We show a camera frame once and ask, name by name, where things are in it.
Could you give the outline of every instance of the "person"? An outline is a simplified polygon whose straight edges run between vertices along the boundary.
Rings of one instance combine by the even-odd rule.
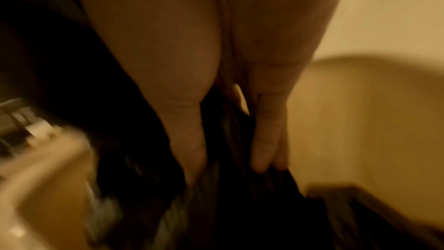
[[[200,103],[217,87],[256,119],[251,166],[287,168],[286,102],[339,0],[81,0],[155,110],[193,185],[206,165]]]

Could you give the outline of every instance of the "skin crease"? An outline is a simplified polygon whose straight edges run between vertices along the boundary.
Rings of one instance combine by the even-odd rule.
[[[194,184],[206,166],[200,102],[234,84],[256,118],[252,168],[287,167],[286,101],[339,0],[81,0],[137,83]]]

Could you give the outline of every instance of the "skin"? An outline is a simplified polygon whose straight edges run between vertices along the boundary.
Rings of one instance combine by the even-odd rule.
[[[81,0],[156,111],[189,185],[206,166],[200,102],[216,84],[256,118],[251,165],[286,169],[286,102],[339,0]]]

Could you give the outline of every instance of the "bare skin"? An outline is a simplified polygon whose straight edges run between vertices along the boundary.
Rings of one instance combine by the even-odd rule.
[[[189,185],[206,166],[199,104],[239,84],[257,125],[252,168],[287,167],[287,98],[339,0],[81,0],[161,119]]]

